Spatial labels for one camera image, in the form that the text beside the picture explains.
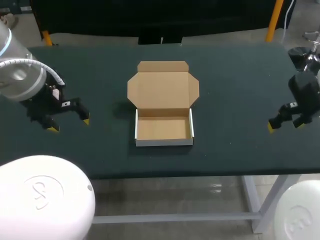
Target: table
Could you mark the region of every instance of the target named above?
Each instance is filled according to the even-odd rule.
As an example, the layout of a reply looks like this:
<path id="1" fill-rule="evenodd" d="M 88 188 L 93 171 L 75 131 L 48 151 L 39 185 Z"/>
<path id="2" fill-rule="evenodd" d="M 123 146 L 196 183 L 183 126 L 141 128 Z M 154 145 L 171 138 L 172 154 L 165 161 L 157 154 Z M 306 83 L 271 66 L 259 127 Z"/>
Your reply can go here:
<path id="1" fill-rule="evenodd" d="M 43 154 L 75 163 L 91 179 L 244 176 L 250 212 L 100 216 L 94 223 L 251 219 L 259 233 L 300 174 L 320 173 L 320 121 L 303 129 L 285 123 L 274 134 L 267 129 L 280 106 L 294 100 L 288 80 L 295 68 L 278 44 L 54 46 L 30 51 L 62 75 L 67 97 L 82 98 L 90 110 L 90 126 L 70 112 L 54 117 L 60 125 L 60 133 L 54 134 L 30 123 L 21 105 L 1 98 L 1 163 Z M 199 80 L 200 98 L 192 106 L 193 146 L 135 146 L 135 107 L 127 99 L 127 81 L 140 61 L 186 61 Z M 250 175 L 281 175 L 261 208 Z"/>

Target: box lid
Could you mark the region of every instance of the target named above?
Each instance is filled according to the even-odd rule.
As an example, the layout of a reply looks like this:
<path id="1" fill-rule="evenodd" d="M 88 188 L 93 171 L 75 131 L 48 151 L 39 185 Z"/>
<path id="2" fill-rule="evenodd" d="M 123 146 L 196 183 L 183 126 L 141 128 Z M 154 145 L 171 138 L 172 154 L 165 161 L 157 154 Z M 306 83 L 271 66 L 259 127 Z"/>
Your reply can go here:
<path id="1" fill-rule="evenodd" d="M 186 109 L 199 97 L 199 82 L 185 61 L 141 61 L 127 84 L 138 109 Z"/>

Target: white cable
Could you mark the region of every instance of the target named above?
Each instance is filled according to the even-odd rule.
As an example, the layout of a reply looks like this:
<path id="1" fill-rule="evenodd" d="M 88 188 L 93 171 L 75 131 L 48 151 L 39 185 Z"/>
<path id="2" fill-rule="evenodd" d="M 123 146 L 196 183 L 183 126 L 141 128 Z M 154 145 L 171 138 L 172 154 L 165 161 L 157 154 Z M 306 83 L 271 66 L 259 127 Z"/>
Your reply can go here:
<path id="1" fill-rule="evenodd" d="M 25 59 L 25 58 L 16 58 L 16 59 L 5 60 L 5 61 L 0 62 L 0 69 L 4 68 L 6 66 L 9 66 L 9 65 L 14 65 L 14 64 L 34 64 L 34 65 L 40 66 L 41 68 L 46 70 L 48 73 L 50 73 L 59 85 L 61 85 L 61 86 L 65 85 L 65 82 L 61 79 L 61 77 L 51 67 L 49 67 L 49 66 L 47 66 L 37 60 Z"/>
<path id="2" fill-rule="evenodd" d="M 286 28 L 287 28 L 287 18 L 288 18 L 288 14 L 290 12 L 290 9 L 292 7 L 292 5 L 294 4 L 295 0 L 292 0 L 288 10 L 286 11 L 286 14 L 285 14 L 285 18 L 284 18 L 284 28 L 283 28 L 283 35 L 282 35 L 282 40 L 281 40 L 281 43 L 283 44 L 284 43 L 284 40 L 285 40 L 285 37 L 286 37 Z"/>

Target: floor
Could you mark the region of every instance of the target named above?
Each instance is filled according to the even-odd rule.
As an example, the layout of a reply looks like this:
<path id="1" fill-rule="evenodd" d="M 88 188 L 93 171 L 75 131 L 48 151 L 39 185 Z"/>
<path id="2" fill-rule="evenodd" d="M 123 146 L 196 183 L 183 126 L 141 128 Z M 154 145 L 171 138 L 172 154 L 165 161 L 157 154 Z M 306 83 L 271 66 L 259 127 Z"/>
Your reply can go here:
<path id="1" fill-rule="evenodd" d="M 297 0 L 284 46 L 308 46 L 303 32 L 316 31 L 320 24 L 320 4 L 313 0 Z M 224 34 L 186 37 L 184 45 L 219 45 L 239 42 L 261 42 L 267 29 Z M 34 17 L 19 15 L 13 34 L 27 47 L 43 46 Z M 282 38 L 283 29 L 275 33 L 274 41 Z M 60 45 L 135 45 L 135 37 L 101 37 L 73 34 L 53 34 Z M 263 201 L 277 176 L 256 176 L 255 184 Z M 303 175 L 300 181 L 320 180 L 320 174 Z M 96 215 L 216 213 L 247 211 L 240 177 L 179 177 L 153 179 L 123 179 L 94 181 Z M 93 225 L 89 240 L 273 240 L 272 225 L 264 234 L 252 234 L 249 221 L 206 221 L 169 223 L 126 223 Z"/>

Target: cardboard box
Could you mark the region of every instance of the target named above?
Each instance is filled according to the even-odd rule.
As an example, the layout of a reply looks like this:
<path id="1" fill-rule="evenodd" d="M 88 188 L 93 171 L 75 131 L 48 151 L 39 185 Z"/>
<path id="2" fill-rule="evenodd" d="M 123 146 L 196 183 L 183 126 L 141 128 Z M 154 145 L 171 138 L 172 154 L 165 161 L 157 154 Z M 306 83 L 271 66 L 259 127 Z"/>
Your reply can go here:
<path id="1" fill-rule="evenodd" d="M 136 146 L 193 145 L 190 106 L 199 97 L 199 82 L 185 61 L 142 61 L 127 87 L 137 107 Z"/>

